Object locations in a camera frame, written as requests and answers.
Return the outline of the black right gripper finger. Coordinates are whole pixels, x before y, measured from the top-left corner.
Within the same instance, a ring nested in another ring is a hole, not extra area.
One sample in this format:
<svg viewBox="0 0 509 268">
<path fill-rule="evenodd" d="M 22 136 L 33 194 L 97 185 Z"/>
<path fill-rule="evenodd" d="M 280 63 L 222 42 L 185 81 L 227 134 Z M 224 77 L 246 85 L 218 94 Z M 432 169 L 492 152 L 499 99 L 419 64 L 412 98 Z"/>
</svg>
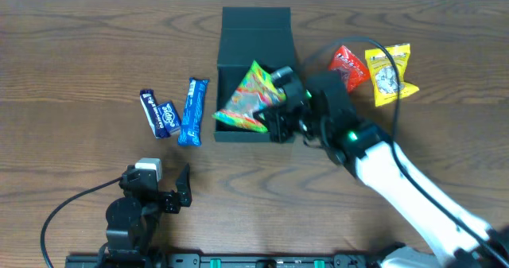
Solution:
<svg viewBox="0 0 509 268">
<path fill-rule="evenodd" d="M 272 107 L 264 108 L 253 113 L 255 120 L 267 128 L 268 131 L 276 130 L 278 126 L 278 110 Z"/>
<path fill-rule="evenodd" d="M 283 86 L 292 80 L 293 69 L 289 66 L 279 68 L 270 74 L 271 82 L 274 86 Z"/>
</svg>

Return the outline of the gummy worms candy bag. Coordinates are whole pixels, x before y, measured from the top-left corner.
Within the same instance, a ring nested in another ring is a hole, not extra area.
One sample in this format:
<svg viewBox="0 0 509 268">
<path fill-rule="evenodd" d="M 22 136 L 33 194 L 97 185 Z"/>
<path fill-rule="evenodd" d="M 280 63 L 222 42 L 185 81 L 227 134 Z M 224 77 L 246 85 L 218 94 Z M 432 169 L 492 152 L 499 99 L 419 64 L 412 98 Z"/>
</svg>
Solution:
<svg viewBox="0 0 509 268">
<path fill-rule="evenodd" d="M 254 113 L 285 100 L 284 91 L 274 86 L 271 75 L 254 60 L 231 98 L 212 117 L 229 126 L 267 133 L 268 129 L 255 119 Z"/>
</svg>

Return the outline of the light blue cookie pack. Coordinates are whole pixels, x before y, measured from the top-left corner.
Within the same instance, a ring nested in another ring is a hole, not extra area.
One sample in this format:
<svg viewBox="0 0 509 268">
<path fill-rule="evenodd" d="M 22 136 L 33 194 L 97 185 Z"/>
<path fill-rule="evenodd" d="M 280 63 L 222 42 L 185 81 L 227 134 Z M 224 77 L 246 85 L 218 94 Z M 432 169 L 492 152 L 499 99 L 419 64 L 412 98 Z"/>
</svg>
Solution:
<svg viewBox="0 0 509 268">
<path fill-rule="evenodd" d="M 204 114 L 204 99 L 209 80 L 189 78 L 181 134 L 177 140 L 179 146 L 200 146 L 201 122 Z"/>
</svg>

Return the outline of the red snack bag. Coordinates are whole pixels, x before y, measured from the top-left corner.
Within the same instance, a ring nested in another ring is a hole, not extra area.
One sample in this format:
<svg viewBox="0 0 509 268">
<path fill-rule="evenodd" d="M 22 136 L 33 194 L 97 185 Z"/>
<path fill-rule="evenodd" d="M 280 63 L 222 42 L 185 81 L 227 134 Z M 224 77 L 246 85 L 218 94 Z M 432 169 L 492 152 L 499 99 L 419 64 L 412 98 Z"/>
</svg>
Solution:
<svg viewBox="0 0 509 268">
<path fill-rule="evenodd" d="M 347 92 L 352 92 L 360 84 L 370 79 L 367 66 L 346 46 L 340 46 L 328 66 L 329 71 L 337 72 Z"/>
</svg>

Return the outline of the blue Eclipse mint box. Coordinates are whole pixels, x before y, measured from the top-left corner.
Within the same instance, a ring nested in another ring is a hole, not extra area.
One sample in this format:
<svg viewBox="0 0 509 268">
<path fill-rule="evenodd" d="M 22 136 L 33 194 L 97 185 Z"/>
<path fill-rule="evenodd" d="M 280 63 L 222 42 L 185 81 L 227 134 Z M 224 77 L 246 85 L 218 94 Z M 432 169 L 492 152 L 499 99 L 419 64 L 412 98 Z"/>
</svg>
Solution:
<svg viewBox="0 0 509 268">
<path fill-rule="evenodd" d="M 157 106 L 165 129 L 170 135 L 177 134 L 181 130 L 181 118 L 171 101 Z"/>
</svg>

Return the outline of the dark blue Dairy Milk bar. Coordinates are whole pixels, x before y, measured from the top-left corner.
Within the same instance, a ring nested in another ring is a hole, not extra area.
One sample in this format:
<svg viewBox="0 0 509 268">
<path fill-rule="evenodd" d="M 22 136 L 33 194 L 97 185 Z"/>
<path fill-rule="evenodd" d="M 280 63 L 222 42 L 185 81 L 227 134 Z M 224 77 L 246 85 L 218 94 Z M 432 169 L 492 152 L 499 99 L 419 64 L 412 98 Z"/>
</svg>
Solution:
<svg viewBox="0 0 509 268">
<path fill-rule="evenodd" d="M 162 122 L 161 115 L 157 109 L 157 100 L 152 89 L 140 91 L 140 101 L 146 114 L 148 123 L 156 139 L 169 138 L 170 134 Z"/>
</svg>

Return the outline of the yellow snack bag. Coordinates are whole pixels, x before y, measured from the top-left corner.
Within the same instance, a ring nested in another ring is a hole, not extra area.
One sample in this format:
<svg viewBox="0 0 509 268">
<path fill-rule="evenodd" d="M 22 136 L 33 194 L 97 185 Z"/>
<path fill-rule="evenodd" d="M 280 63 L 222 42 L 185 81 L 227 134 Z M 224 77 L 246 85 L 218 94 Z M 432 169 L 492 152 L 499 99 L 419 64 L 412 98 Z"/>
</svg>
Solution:
<svg viewBox="0 0 509 268">
<path fill-rule="evenodd" d="M 367 68 L 374 88 L 375 106 L 381 107 L 406 98 L 419 91 L 419 88 L 404 80 L 404 74 L 410 58 L 410 44 L 386 47 L 398 69 L 398 78 L 392 63 L 381 49 L 368 49 L 364 53 Z"/>
</svg>

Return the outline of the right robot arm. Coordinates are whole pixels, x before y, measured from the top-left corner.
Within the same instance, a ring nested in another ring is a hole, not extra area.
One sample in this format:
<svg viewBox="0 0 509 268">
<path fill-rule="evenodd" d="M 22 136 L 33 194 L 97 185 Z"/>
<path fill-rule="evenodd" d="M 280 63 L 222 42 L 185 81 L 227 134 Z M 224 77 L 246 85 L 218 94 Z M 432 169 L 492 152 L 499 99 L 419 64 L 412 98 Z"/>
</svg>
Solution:
<svg viewBox="0 0 509 268">
<path fill-rule="evenodd" d="M 506 267 L 508 233 L 462 208 L 402 152 L 386 131 L 359 116 L 336 72 L 302 82 L 285 67 L 262 74 L 263 83 L 283 99 L 254 116 L 273 142 L 299 133 L 318 140 L 329 159 L 376 191 L 425 240 L 443 267 Z"/>
</svg>

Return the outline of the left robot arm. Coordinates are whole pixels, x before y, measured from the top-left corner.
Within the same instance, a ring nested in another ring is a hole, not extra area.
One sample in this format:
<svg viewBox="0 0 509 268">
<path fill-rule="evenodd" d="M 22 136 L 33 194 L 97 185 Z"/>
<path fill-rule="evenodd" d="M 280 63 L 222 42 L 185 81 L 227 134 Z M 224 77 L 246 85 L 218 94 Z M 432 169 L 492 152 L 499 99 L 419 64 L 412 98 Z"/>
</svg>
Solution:
<svg viewBox="0 0 509 268">
<path fill-rule="evenodd" d="M 192 203 L 190 165 L 176 180 L 176 190 L 158 188 L 162 164 L 158 158 L 142 158 L 128 165 L 119 180 L 124 197 L 106 211 L 107 242 L 99 249 L 97 267 L 166 267 L 163 252 L 151 243 L 164 213 L 177 214 Z"/>
</svg>

